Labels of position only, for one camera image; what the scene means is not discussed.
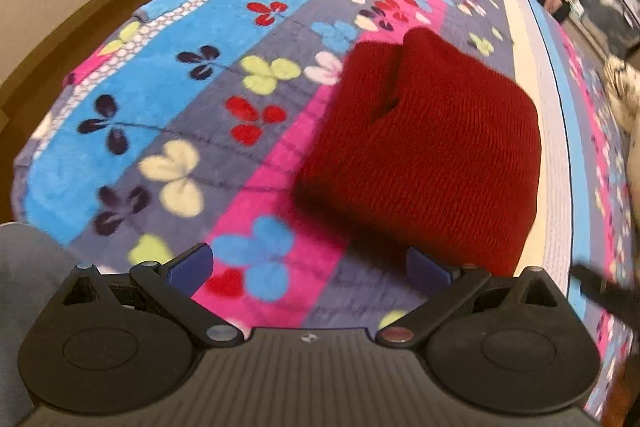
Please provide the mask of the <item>cream star pattern pillow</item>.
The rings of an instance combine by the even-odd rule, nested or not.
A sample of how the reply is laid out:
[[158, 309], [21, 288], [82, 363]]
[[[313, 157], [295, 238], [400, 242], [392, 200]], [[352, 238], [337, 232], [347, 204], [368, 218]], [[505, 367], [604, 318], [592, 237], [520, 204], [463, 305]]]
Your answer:
[[629, 150], [639, 135], [639, 71], [621, 58], [610, 55], [603, 67], [604, 91], [620, 129], [629, 135]]

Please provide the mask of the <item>colourful floral bed blanket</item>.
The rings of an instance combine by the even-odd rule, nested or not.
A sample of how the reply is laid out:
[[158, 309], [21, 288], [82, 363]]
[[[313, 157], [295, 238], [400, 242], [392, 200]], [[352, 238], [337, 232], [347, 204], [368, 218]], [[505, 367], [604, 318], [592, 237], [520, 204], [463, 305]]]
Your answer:
[[632, 335], [568, 268], [634, 280], [627, 140], [596, 64], [537, 0], [153, 0], [78, 67], [18, 156], [14, 209], [104, 267], [204, 239], [216, 268], [196, 297], [241, 326], [382, 326], [420, 298], [398, 251], [304, 216], [291, 186], [352, 48], [418, 27], [459, 50], [418, 57], [450, 101], [477, 83], [476, 58], [535, 103], [520, 265], [547, 270], [597, 343], [586, 409], [601, 416]]

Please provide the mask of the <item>red knit cardigan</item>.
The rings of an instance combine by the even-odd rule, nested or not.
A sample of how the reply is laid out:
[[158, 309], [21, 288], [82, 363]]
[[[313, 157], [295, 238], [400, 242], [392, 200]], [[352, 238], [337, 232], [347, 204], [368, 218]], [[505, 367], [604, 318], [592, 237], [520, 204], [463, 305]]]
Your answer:
[[537, 109], [426, 28], [352, 49], [296, 174], [299, 206], [508, 277], [537, 214]]

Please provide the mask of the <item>dark bag on sill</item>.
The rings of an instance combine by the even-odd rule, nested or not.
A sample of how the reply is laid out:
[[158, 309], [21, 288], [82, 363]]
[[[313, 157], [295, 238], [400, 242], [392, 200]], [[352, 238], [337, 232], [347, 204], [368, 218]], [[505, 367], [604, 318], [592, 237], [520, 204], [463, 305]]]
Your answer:
[[539, 0], [544, 9], [559, 23], [570, 15], [570, 2], [566, 0]]

